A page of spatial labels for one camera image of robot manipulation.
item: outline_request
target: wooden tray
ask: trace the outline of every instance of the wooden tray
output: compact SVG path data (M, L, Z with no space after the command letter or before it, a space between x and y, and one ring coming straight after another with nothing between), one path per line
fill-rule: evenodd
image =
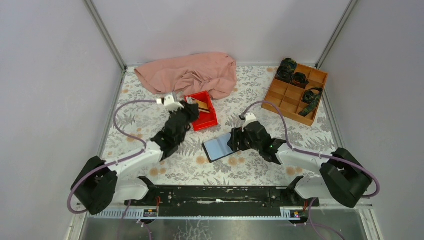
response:
M302 102L302 97L308 89L324 89L328 73L302 64L297 64L297 68L294 72L300 72L306 75L306 78L309 80L309 84L306 88L303 89L274 78L271 86L269 87L268 93L266 94L265 101L274 103L277 107L279 107L284 117L311 126L315 121L318 107L307 116L299 115L298 113L308 106L308 104ZM278 113L277 110L270 104L263 103L262 108Z

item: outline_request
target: white wall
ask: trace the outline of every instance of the white wall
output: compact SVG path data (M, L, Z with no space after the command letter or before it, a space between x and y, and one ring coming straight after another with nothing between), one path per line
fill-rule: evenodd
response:
M63 239L120 73L82 0L1 1L0 239Z
M345 145L381 182L385 240L424 235L424 1L359 1L323 69Z
M316 63L349 0L94 0L128 65L220 51L240 64Z

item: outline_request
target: red box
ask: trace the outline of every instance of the red box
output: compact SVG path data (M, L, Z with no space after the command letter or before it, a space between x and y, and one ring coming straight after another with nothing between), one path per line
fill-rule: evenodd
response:
M199 119L197 119L196 121L192 123L194 131L199 131L202 129L206 129L206 128L210 128L210 127L218 125L217 114L215 112L214 106L212 105L211 97L209 96L209 93L207 91L202 91L199 93L184 96L184 99L186 101L187 101L187 97L192 97L196 100L206 103L210 111L210 113L206 113L202 111L199 113L200 115Z

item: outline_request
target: table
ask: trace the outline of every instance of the table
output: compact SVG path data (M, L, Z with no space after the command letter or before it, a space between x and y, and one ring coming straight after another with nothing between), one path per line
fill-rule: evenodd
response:
M158 164L139 169L131 177L147 176L156 185L287 186L297 176L314 176L314 173L299 167L268 163L254 150L238 152L214 163L209 163L203 151L203 142L242 125L238 115L251 103L265 98L276 70L276 67L238 66L233 93L212 101L219 125L197 132L189 131L177 153ZM147 91L135 75L134 67L129 67L117 107L132 100L159 97ZM278 114L261 108L260 104L251 108L250 112L256 115L271 137L285 139L284 126ZM117 123L125 132L148 140L162 129L168 117L169 113L163 106L138 103L123 108ZM288 118L286 122L288 137L294 146L321 152L335 150L323 103L319 105L311 127ZM102 159L118 157L141 146L140 142L120 134L112 126Z

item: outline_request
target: pink cloth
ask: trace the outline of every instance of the pink cloth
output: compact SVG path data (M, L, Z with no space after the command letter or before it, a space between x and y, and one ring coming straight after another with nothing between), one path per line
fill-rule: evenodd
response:
M137 67L135 74L153 94L208 91L213 99L222 99L237 83L236 61L221 52L157 60Z

